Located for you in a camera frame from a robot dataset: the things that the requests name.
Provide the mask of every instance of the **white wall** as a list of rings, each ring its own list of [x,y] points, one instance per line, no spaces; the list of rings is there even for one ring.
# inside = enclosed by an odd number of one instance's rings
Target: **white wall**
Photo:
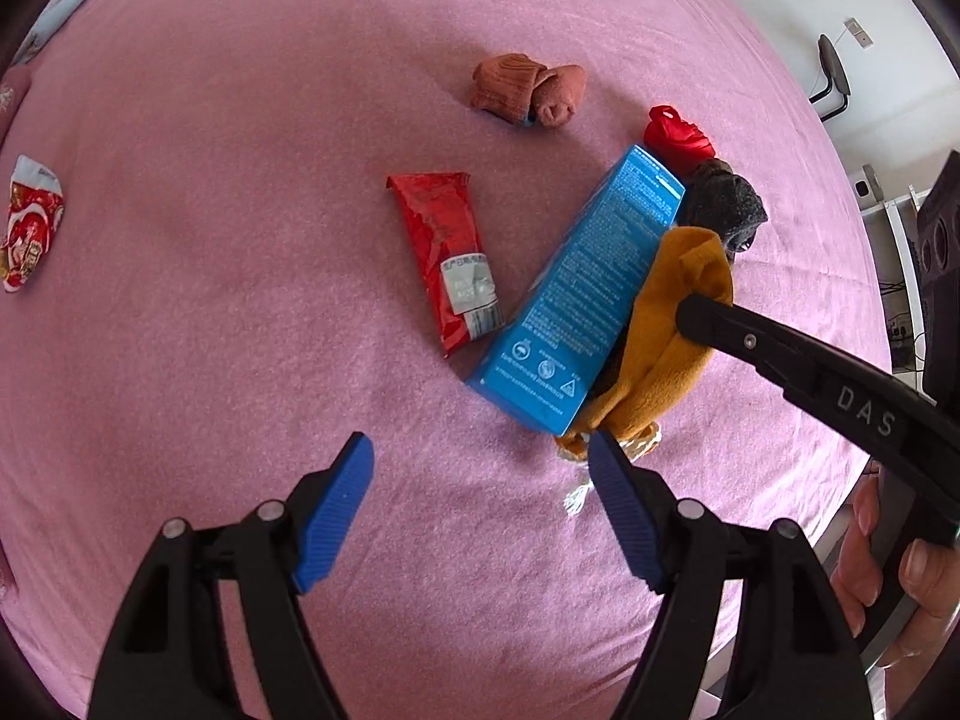
[[[960,148],[960,79],[910,0],[737,0],[805,93],[823,88],[817,38],[836,39],[853,17],[874,39],[836,44],[851,84],[850,108],[827,122],[847,172],[870,162],[887,197],[928,189],[949,148]],[[834,103],[818,103],[821,112]]]

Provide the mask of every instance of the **red snack wrapper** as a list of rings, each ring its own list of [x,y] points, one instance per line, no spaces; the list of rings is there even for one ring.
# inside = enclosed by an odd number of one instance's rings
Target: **red snack wrapper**
[[[685,122],[677,109],[658,105],[650,109],[643,144],[678,178],[689,177],[700,162],[716,156],[713,144],[696,124]]]
[[[30,278],[50,250],[63,216],[64,190],[56,175],[21,154],[13,168],[7,232],[0,244],[4,290],[16,292]]]
[[[464,172],[390,175],[448,357],[503,324]]]

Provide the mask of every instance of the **snack packet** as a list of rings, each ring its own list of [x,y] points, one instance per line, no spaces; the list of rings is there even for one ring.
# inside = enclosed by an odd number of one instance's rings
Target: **snack packet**
[[[467,181],[464,172],[387,177],[433,305],[445,357],[503,324]]]
[[[64,190],[56,175],[21,154],[13,168],[7,232],[0,244],[4,290],[16,292],[30,278],[50,250],[63,216]]]

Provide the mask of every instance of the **blue box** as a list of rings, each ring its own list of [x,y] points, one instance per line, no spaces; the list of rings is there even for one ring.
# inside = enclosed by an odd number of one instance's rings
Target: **blue box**
[[[563,435],[627,323],[682,197],[683,184],[632,146],[467,384],[527,427]]]

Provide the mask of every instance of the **pink bed sheet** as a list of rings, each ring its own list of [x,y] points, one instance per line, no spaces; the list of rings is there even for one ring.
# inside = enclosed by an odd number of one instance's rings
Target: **pink bed sheet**
[[[569,127],[464,105],[477,60],[509,50],[589,69]],[[237,519],[351,430],[373,438],[376,480],[304,600],[350,716],[613,708],[658,601],[595,496],[566,518],[579,476],[550,437],[462,384],[479,346],[440,358],[387,173],[472,173],[510,310],[648,108],[672,103],[770,215],[736,260],[737,302],[887,360],[836,153],[731,0],[89,0],[31,67],[0,175],[29,154],[67,205],[27,289],[0,298],[19,586],[2,610],[72,712],[160,523]],[[647,463],[724,519],[795,517],[816,538],[863,461],[717,357]],[[735,625],[731,601],[717,644]]]

